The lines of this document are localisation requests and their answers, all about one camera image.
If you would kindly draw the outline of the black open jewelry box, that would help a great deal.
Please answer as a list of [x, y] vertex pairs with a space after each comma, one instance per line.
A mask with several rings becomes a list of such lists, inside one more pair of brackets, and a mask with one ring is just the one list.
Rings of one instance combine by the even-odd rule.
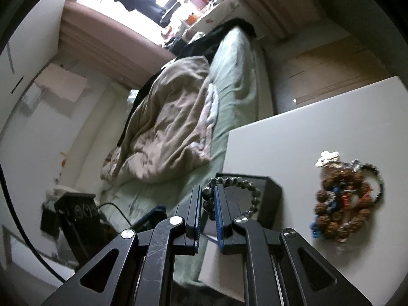
[[234, 229], [234, 219], [242, 216], [258, 222], [267, 245], [280, 245], [279, 233], [272, 230], [282, 198], [282, 188], [270, 177], [218, 173], [200, 192], [203, 220], [216, 224], [217, 243], [222, 253], [232, 253], [246, 243], [245, 231]]

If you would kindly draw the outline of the black nightstand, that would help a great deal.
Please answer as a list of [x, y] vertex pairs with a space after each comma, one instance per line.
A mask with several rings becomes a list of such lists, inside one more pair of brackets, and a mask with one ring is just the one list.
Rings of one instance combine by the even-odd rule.
[[118, 235], [98, 211], [94, 194], [63, 194], [42, 204], [40, 229], [58, 238], [63, 233], [79, 266], [86, 264]]

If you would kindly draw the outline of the white shell charm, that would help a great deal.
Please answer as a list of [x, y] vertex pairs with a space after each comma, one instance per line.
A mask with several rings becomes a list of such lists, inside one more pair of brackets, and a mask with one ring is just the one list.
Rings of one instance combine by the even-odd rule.
[[339, 162], [340, 154], [338, 151], [323, 151], [320, 154], [319, 159], [316, 161], [316, 167], [327, 167], [329, 164]]

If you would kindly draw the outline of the beige crumpled blanket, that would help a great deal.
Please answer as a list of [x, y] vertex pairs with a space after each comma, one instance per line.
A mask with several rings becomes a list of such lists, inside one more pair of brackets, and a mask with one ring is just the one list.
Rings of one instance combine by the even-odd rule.
[[204, 56], [173, 62], [136, 108], [122, 145], [107, 156], [100, 177], [156, 184], [210, 161], [219, 97]]

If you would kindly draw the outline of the white square table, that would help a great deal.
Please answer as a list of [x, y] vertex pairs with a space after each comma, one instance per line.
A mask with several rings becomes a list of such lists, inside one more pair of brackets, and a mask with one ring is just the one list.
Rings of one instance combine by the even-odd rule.
[[[323, 151], [376, 166], [383, 199], [345, 244], [311, 235]], [[283, 191], [275, 228], [299, 232], [374, 305], [401, 305], [407, 290], [407, 89], [389, 78], [229, 133], [226, 173], [268, 176]]]

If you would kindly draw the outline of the cardboard on floor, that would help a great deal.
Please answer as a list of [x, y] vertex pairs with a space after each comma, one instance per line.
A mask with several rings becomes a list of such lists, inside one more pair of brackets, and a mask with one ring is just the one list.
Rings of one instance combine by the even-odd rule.
[[284, 88], [290, 102], [305, 106], [388, 77], [376, 56], [349, 35], [289, 59]]

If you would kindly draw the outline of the pink curtain left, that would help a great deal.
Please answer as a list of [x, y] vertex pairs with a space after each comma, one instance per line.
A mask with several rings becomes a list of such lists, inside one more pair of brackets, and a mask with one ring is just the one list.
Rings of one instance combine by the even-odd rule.
[[96, 10], [67, 1], [59, 49], [128, 86], [141, 88], [175, 55]]

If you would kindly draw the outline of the black hanging clothes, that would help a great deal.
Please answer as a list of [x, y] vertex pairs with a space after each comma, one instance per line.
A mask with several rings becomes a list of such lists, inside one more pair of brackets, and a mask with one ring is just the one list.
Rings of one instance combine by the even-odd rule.
[[156, 0], [114, 0], [115, 2], [120, 2], [127, 11], [131, 12], [137, 10], [144, 16], [150, 18], [157, 24], [160, 21], [166, 10], [156, 3]]

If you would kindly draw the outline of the cluttered windowsill desk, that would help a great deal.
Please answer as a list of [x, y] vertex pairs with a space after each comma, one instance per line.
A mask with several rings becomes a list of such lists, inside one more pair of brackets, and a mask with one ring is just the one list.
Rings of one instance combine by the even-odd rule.
[[176, 0], [160, 20], [163, 43], [180, 37], [189, 42], [197, 32], [207, 34], [239, 6], [238, 0]]

